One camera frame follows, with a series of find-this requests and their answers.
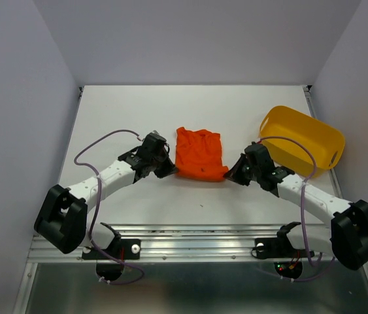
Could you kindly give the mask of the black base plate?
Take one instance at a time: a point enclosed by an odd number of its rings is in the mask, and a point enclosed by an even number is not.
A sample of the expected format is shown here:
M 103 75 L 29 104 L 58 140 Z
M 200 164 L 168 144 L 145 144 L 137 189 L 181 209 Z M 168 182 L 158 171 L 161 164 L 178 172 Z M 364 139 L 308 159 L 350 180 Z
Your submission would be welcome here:
M 118 260 L 139 260 L 141 240 L 137 238 L 114 239 L 106 249 L 103 249 L 103 252 Z M 82 253 L 82 259 L 108 260 L 109 258 L 100 253 L 97 249 L 91 248 L 88 253 Z
M 294 245 L 287 237 L 260 237 L 254 240 L 250 254 L 257 259 L 306 258 L 306 250 Z

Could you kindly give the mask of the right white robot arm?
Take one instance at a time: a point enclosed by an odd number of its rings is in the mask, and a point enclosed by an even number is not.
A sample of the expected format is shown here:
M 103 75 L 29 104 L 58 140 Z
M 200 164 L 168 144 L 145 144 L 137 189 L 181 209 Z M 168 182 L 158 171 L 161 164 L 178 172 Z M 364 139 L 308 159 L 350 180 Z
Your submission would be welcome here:
M 258 259 L 330 255 L 350 270 L 368 262 L 368 203 L 332 196 L 309 184 L 293 170 L 276 166 L 267 148 L 253 142 L 224 178 L 242 186 L 256 182 L 266 192 L 299 206 L 322 222 L 283 225 L 275 237 L 255 241 L 252 256 Z

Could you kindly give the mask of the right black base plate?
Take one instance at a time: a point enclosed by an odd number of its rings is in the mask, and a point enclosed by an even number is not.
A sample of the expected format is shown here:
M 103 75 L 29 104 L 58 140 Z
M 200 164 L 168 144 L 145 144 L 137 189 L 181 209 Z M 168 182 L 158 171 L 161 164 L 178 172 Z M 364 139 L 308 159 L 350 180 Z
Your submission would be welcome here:
M 250 254 L 257 259 L 306 258 L 306 250 L 294 245 L 287 237 L 260 237 L 254 240 Z

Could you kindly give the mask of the orange t shirt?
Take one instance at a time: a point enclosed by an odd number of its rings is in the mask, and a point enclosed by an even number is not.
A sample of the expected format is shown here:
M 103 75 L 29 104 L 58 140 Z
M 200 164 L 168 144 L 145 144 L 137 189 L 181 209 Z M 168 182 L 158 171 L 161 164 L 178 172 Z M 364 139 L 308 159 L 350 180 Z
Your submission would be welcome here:
M 224 181 L 229 168 L 222 163 L 221 135 L 206 129 L 178 128 L 175 165 L 178 177 L 212 183 Z

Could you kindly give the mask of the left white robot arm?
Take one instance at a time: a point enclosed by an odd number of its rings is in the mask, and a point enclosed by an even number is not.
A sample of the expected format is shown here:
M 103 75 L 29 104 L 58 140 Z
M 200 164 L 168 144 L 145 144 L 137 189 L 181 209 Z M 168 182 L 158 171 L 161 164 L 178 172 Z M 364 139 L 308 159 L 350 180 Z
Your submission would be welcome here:
M 162 179 L 176 171 L 166 139 L 151 132 L 141 145 L 120 155 L 104 170 L 95 171 L 92 177 L 67 188 L 53 186 L 34 230 L 64 254 L 79 247 L 97 247 L 104 257 L 112 258 L 119 253 L 120 234 L 108 224 L 89 219 L 89 212 L 98 213 L 103 200 L 151 173 Z

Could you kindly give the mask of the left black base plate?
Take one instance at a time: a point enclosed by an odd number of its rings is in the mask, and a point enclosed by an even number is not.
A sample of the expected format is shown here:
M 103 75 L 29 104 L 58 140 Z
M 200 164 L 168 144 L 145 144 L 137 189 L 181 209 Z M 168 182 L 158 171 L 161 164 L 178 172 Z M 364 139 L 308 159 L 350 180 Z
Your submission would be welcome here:
M 139 260 L 141 240 L 137 238 L 114 239 L 106 249 L 103 249 L 103 252 L 118 260 Z M 108 260 L 109 258 L 100 253 L 97 249 L 91 248 L 88 253 L 82 253 L 82 259 Z

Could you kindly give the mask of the yellow plastic basket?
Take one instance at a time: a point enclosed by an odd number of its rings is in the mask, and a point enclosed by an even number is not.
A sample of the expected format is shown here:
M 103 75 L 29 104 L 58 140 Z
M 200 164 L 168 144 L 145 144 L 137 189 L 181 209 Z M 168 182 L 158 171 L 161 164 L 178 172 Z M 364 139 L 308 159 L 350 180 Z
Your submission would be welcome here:
M 274 162 L 313 178 L 337 165 L 346 143 L 339 130 L 286 106 L 267 113 L 259 137 Z

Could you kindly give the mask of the aluminium rail frame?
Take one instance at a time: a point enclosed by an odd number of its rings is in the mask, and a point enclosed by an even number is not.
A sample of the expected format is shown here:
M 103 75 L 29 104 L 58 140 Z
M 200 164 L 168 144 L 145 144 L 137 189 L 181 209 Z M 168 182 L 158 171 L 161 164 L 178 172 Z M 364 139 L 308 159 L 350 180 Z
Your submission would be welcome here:
M 127 130 L 220 133 L 232 166 L 279 105 L 309 112 L 302 86 L 85 86 L 60 175 L 63 186 L 87 179 L 137 142 Z M 100 220 L 141 240 L 144 278 L 126 270 L 122 286 L 100 283 L 81 250 L 60 253 L 33 238 L 16 313 L 368 313 L 368 265 L 350 271 L 324 258 L 326 273 L 305 283 L 275 276 L 271 260 L 250 251 L 300 219 L 297 206 L 256 185 L 150 176 L 107 198 Z

